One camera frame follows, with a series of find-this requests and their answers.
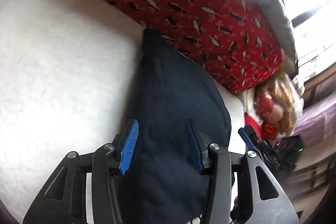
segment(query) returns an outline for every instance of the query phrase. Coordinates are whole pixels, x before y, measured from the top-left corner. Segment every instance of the red object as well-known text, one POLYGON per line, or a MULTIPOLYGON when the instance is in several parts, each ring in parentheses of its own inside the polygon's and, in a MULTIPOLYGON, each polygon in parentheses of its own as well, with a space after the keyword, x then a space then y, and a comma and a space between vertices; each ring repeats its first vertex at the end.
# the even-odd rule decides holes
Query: red object
POLYGON ((275 129, 275 127, 272 124, 269 123, 263 123, 261 125, 262 134, 264 136, 265 140, 275 140, 278 136, 278 130, 275 129))
POLYGON ((273 111, 274 102, 269 93, 261 93, 257 98, 257 110, 258 113, 265 117, 273 111))
POLYGON ((259 136, 259 138, 263 140, 263 133, 261 132, 261 128, 258 125, 258 123, 253 118, 251 118, 247 113, 245 113, 244 116, 245 116, 245 124, 251 125, 254 131, 259 136))
POLYGON ((252 0, 106 0, 156 28, 230 92, 255 87, 284 53, 252 0))

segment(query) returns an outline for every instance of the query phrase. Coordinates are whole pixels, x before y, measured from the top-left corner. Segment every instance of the white mattress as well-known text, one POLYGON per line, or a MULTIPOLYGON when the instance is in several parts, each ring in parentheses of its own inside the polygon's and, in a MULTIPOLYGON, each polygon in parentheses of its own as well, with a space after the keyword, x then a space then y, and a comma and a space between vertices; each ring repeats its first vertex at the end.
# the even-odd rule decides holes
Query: white mattress
MULTIPOLYGON (((120 132, 141 40, 142 27, 102 0, 0 1, 0 199, 20 223, 69 151, 120 132)), ((244 153, 242 104, 220 91, 230 150, 244 153)))

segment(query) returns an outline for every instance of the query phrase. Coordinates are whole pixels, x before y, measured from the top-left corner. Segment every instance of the navy blue cloth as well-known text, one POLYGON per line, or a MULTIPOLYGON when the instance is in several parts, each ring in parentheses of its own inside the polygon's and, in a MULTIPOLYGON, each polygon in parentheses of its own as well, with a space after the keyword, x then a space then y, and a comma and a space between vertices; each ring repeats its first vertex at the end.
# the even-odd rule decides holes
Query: navy blue cloth
POLYGON ((142 52, 127 114, 138 120, 139 137, 119 181, 120 210, 126 224, 185 224, 203 213, 209 182, 193 166, 186 120, 227 147, 230 116, 207 72, 159 32, 144 31, 142 52))

